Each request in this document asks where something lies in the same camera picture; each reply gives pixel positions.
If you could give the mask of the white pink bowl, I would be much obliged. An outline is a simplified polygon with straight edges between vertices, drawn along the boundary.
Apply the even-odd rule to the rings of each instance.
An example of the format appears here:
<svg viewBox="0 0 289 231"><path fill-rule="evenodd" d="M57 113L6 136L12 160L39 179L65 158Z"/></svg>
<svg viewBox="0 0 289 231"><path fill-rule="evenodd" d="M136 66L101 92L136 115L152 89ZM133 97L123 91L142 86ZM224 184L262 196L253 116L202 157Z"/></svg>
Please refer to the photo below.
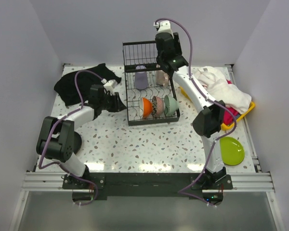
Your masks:
<svg viewBox="0 0 289 231"><path fill-rule="evenodd" d="M142 97L139 100L139 111L141 119L149 117L153 111L152 103L147 98Z"/></svg>

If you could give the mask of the pink marbled mug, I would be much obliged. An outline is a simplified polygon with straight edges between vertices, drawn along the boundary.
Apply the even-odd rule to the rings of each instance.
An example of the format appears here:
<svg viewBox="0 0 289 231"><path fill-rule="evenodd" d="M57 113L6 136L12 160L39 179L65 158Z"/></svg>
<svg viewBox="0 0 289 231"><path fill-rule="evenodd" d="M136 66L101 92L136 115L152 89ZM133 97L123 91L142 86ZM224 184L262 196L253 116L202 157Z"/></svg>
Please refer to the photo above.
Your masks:
<svg viewBox="0 0 289 231"><path fill-rule="evenodd" d="M157 70L155 72L156 75L156 83L163 87L167 87L169 85L169 76L167 73L163 72L162 70Z"/></svg>

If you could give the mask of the black wire dish rack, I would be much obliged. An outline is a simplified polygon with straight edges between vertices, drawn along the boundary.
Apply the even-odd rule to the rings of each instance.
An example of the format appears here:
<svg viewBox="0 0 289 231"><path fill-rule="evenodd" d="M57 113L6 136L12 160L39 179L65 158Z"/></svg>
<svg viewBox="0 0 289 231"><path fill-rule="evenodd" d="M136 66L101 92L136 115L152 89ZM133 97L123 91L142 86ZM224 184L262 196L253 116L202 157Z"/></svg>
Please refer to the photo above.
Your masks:
<svg viewBox="0 0 289 231"><path fill-rule="evenodd" d="M164 99L166 95L177 99L175 87L172 80L169 80L167 87L156 83L155 72L160 70L160 68L156 61L158 52L154 41L124 42L122 46L128 125L140 126L179 121L179 110L172 116L165 116L163 113L157 118L154 118L152 115L145 119L140 118L139 100L142 97L150 101L154 96ZM148 87L144 90L138 90L134 86L134 75L137 72L136 66L138 65L146 67Z"/></svg>

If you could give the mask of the lavender plastic cup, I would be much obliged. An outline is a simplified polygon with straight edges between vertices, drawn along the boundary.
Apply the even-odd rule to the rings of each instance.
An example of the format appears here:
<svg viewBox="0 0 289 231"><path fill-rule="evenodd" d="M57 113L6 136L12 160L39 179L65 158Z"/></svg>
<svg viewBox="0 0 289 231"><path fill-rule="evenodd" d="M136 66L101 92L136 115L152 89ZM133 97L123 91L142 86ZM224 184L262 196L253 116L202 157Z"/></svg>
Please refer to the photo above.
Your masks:
<svg viewBox="0 0 289 231"><path fill-rule="evenodd" d="M148 87L146 67L143 65L136 66L137 72L134 75L134 86L138 90L144 90Z"/></svg>

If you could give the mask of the leaf patterned bowl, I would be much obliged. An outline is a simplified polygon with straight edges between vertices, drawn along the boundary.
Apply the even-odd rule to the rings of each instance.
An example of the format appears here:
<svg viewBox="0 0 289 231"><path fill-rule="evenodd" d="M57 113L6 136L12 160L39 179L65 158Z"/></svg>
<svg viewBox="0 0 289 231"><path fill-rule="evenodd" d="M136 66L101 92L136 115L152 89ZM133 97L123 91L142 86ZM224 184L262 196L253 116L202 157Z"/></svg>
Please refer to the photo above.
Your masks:
<svg viewBox="0 0 289 231"><path fill-rule="evenodd" d="M157 118L164 113L164 101L160 97L154 96L152 98L152 107L152 116L154 118Z"/></svg>

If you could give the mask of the celadon green bowl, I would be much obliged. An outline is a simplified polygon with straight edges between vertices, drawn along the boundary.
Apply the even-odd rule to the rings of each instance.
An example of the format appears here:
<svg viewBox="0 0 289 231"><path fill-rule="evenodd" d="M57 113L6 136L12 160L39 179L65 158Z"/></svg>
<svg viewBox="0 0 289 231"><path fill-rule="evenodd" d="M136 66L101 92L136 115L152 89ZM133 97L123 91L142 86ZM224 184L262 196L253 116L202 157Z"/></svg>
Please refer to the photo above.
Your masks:
<svg viewBox="0 0 289 231"><path fill-rule="evenodd" d="M172 116L179 109L178 101L172 96L166 95L164 98L164 114L165 116Z"/></svg>

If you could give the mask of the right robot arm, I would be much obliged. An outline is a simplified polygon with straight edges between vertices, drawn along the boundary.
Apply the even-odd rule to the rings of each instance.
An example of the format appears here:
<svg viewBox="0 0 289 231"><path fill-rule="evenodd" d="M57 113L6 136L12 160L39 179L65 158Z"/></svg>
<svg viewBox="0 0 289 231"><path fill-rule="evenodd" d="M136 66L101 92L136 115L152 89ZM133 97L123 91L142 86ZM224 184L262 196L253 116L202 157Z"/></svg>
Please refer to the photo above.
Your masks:
<svg viewBox="0 0 289 231"><path fill-rule="evenodd" d="M182 56L178 33L159 32L155 36L158 51L157 64L182 87L197 110L192 126L202 138L206 163L196 178L210 189L216 189L226 176L221 157L219 132L225 112L223 101L216 101L191 74L187 60Z"/></svg>

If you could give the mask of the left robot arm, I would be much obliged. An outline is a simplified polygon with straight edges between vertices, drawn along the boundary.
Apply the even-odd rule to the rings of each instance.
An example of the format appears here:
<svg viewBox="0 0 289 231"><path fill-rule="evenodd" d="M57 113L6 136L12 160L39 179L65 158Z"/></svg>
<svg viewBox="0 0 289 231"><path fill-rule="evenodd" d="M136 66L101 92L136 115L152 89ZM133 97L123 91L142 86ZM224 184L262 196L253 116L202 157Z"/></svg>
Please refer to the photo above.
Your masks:
<svg viewBox="0 0 289 231"><path fill-rule="evenodd" d="M40 155L38 168L45 169L58 165L65 173L67 180L80 189L93 184L90 181L89 168L75 154L75 130L95 120L102 111L111 113L127 109L119 93L106 85L92 85L88 102L81 99L76 110L63 116L44 118L36 151Z"/></svg>

